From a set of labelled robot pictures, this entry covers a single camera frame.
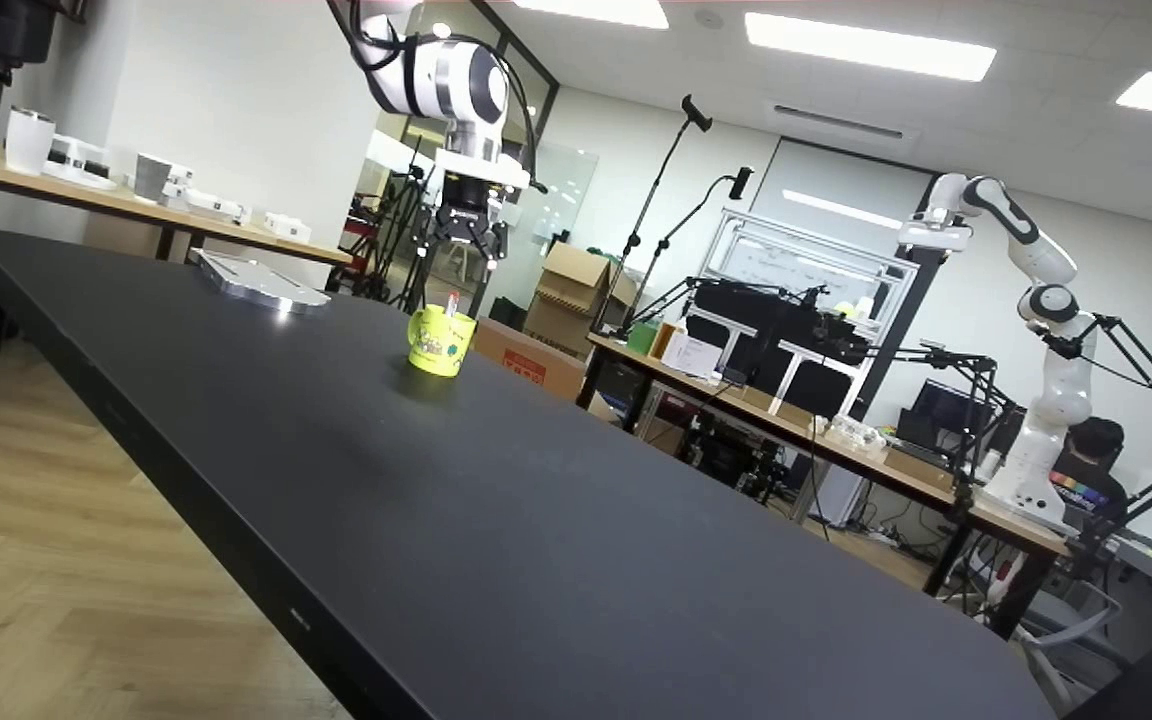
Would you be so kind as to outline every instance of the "ceiling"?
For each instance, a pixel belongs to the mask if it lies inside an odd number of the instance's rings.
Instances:
[[[565,87],[681,108],[1152,218],[1152,115],[1117,94],[1152,68],[1152,0],[665,0],[670,32],[560,18],[487,0]],[[745,10],[869,24],[1002,46],[984,83],[745,45]],[[771,102],[899,131],[838,131]]]

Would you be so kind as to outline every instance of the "floor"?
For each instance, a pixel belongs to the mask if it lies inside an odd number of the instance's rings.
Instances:
[[[924,578],[924,562],[827,532]],[[0,720],[347,714],[21,339],[0,365]]]

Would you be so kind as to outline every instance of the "wooden floor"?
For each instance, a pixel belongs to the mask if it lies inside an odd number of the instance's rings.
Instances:
[[[922,583],[857,534],[831,543]],[[0,365],[0,720],[347,714],[21,339]]]

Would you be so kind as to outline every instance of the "desk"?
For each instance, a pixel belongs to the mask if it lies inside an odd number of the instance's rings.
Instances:
[[[358,714],[1047,714],[992,631],[700,471],[479,354],[416,375],[392,308],[276,322],[0,237],[6,321]]]
[[[992,626],[1002,637],[1014,637],[1014,626],[1022,622],[1032,590],[1053,571],[1057,555],[1070,555],[1070,543],[1057,532],[1023,520],[1022,510],[1014,510],[1014,508],[1004,508],[998,499],[989,499],[984,490],[978,490],[968,510],[956,510],[956,484],[936,462],[924,462],[924,461],[906,454],[906,450],[887,450],[887,461],[853,454],[848,448],[827,443],[823,435],[816,435],[808,412],[802,412],[791,404],[777,404],[771,397],[763,397],[755,386],[700,385],[698,375],[685,375],[685,373],[675,373],[675,369],[670,369],[670,365],[659,365],[654,354],[630,353],[621,339],[591,337],[588,375],[586,375],[586,386],[576,397],[581,409],[588,409],[597,375],[601,375],[604,365],[634,365],[649,379],[670,385],[670,386],[675,386],[685,397],[709,398],[719,412],[734,412],[734,415],[750,418],[752,429],[760,429],[760,430],[768,430],[768,435],[777,435],[786,443],[797,443],[797,448],[804,448],[804,450],[814,450],[814,454],[822,454],[827,462],[842,462],[842,467],[848,467],[848,471],[857,471],[864,480],[876,480],[883,488],[895,488],[895,490],[906,490],[906,495],[911,495],[922,502],[931,502],[931,508],[948,510],[956,520],[956,532],[948,541],[948,550],[931,569],[924,590],[939,590],[956,550],[968,543],[973,532],[989,532],[989,534],[1002,534],[1014,548],[1023,548],[1023,569],[1017,571],[1010,597],[1002,598],[1002,607],[992,617]],[[645,412],[645,397],[649,397],[649,385],[634,398],[634,409],[626,415],[626,429],[636,429],[636,418]]]
[[[135,218],[135,225],[157,225],[159,227],[159,261],[169,261],[171,237],[190,232],[192,243],[206,243],[213,237],[213,239],[227,239],[227,243],[250,243],[250,247],[265,247],[265,252],[315,261],[315,263],[335,263],[335,267],[352,263],[335,247],[301,243],[301,239],[284,239],[271,232],[252,232],[252,227],[233,227],[233,225],[221,225],[207,217],[171,213],[171,206],[149,202],[134,190],[94,190],[82,183],[65,183],[57,177],[10,171],[6,152],[0,152],[0,190],[37,197],[37,198],[70,202],[70,206],[84,206],[84,213],[106,213],[106,217],[119,217],[119,218]]]

